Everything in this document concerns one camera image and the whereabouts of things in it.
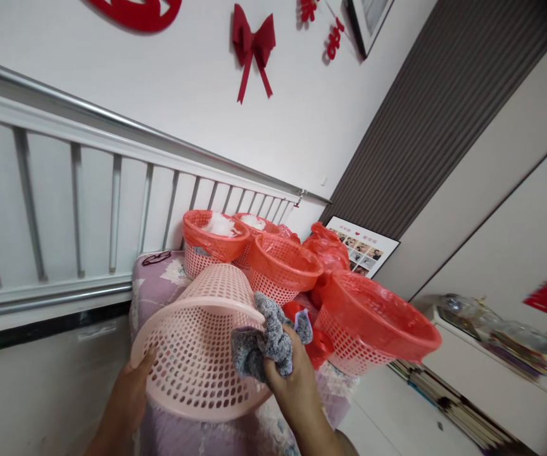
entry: photograph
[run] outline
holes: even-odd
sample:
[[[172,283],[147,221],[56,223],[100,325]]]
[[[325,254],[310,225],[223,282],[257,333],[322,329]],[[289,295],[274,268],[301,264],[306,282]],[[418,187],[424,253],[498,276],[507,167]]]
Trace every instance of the photograph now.
[[[367,256],[371,257],[373,260],[378,260],[383,255],[383,252],[379,249],[372,248],[367,252]]]
[[[358,243],[357,240],[355,240],[353,237],[346,237],[345,238],[345,245],[354,248],[354,246]]]
[[[354,272],[359,273],[361,276],[365,276],[368,274],[368,269],[364,269],[362,266],[358,266]]]
[[[362,258],[362,261],[358,262],[358,264],[368,270],[371,270],[372,267],[377,264],[377,260],[374,260],[373,258],[370,258],[368,256],[365,256]]]
[[[370,248],[370,245],[368,244],[358,243],[358,245],[354,247],[354,250],[359,251],[360,253],[366,253],[369,248]]]
[[[394,0],[349,0],[348,10],[364,58],[373,47]]]
[[[349,254],[349,260],[358,264],[360,264],[362,258],[364,258],[364,255],[357,251],[350,252]]]

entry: gray curtain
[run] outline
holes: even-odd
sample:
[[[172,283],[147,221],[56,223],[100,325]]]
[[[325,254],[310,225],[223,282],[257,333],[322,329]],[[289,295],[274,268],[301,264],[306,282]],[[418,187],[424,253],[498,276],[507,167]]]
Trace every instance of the gray curtain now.
[[[546,51],[547,0],[439,0],[320,220],[399,239]]]

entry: photo collage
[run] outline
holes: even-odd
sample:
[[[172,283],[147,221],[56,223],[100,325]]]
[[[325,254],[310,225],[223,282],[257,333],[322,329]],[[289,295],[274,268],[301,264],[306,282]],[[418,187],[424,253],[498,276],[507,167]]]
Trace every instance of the photo collage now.
[[[326,228],[331,230],[348,249],[350,269],[367,279],[373,278],[400,245],[398,241],[339,217],[332,217]]]
[[[339,240],[347,247],[349,254],[349,268],[353,272],[357,272],[363,276],[375,268],[378,259],[380,259],[384,252],[370,246],[369,244],[351,237],[349,234],[341,231],[337,231],[329,228],[333,233],[337,235]]]

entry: red ribbon bow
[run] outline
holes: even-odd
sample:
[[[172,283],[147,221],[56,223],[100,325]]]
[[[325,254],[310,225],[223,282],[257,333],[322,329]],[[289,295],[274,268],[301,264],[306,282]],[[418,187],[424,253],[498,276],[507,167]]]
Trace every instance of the red ribbon bow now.
[[[255,56],[256,66],[259,67],[259,71],[261,72],[261,79],[263,79],[267,98],[269,98],[273,92],[265,74],[265,66],[267,65],[267,60],[269,60],[269,54],[275,46],[274,15],[269,15],[261,28],[254,34],[250,31],[250,25],[248,25],[244,10],[236,3],[233,41],[237,59],[240,65],[244,67],[242,84],[240,85],[240,93],[237,96],[237,100],[240,104],[244,101],[244,93],[246,93],[246,84],[248,83],[253,55]]]

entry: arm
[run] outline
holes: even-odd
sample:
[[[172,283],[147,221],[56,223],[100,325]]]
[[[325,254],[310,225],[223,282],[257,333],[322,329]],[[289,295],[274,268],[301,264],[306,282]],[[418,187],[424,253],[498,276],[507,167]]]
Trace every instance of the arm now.
[[[292,341],[292,374],[284,379],[275,362],[265,359],[265,374],[280,410],[291,427],[302,456],[343,456],[335,432],[322,411],[316,378],[299,336],[287,326]]]
[[[136,369],[129,362],[117,376],[98,431],[84,456],[119,455],[130,445],[147,407],[145,389],[155,355],[156,350],[150,348]]]

